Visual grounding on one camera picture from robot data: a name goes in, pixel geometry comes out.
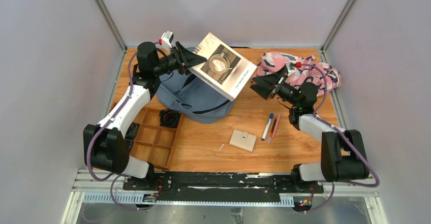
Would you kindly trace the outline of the blue student backpack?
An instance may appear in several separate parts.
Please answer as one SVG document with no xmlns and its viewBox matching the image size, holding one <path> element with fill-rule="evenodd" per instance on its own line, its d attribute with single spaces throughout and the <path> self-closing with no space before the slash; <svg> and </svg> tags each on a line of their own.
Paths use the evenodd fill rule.
<svg viewBox="0 0 431 224">
<path fill-rule="evenodd" d="M 160 80 L 159 102 L 193 121 L 211 124 L 226 117 L 234 105 L 193 73 L 182 75 L 175 70 L 161 75 Z"/>
</svg>

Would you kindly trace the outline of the white coffee cover book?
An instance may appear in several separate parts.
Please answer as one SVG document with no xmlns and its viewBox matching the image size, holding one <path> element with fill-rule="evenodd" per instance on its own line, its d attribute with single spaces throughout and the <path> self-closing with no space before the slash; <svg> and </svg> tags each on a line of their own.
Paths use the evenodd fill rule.
<svg viewBox="0 0 431 224">
<path fill-rule="evenodd" d="M 193 53 L 204 57 L 204 63 L 189 71 L 230 101 L 237 98 L 257 69 L 212 33 L 205 36 Z"/>
</svg>

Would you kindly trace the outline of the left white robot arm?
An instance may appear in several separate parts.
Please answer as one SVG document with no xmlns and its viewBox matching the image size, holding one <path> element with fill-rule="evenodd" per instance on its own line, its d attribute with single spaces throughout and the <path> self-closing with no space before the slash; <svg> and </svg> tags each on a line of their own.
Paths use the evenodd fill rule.
<svg viewBox="0 0 431 224">
<path fill-rule="evenodd" d="M 166 54 L 154 42 L 141 43 L 128 63 L 129 86 L 116 106 L 97 124 L 88 124 L 83 131 L 85 164 L 96 181 L 106 181 L 114 174 L 135 177 L 143 190 L 156 183 L 152 164 L 130 155 L 125 137 L 130 124 L 151 101 L 161 81 L 160 76 L 188 69 L 207 62 L 207 58 L 193 53 L 180 42 Z"/>
</svg>

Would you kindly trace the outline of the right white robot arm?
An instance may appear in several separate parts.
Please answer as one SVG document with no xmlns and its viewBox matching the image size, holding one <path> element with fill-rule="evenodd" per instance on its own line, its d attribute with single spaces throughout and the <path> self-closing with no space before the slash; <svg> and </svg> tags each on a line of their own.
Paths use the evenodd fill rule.
<svg viewBox="0 0 431 224">
<path fill-rule="evenodd" d="M 321 143 L 321 158 L 318 163 L 296 164 L 291 171 L 290 185 L 296 192 L 309 188 L 311 182 L 347 182 L 365 179 L 370 170 L 366 165 L 361 133 L 346 130 L 323 120 L 315 113 L 319 88 L 305 82 L 294 88 L 286 83 L 287 70 L 252 79 L 251 89 L 264 99 L 275 95 L 292 106 L 289 122 Z"/>
</svg>

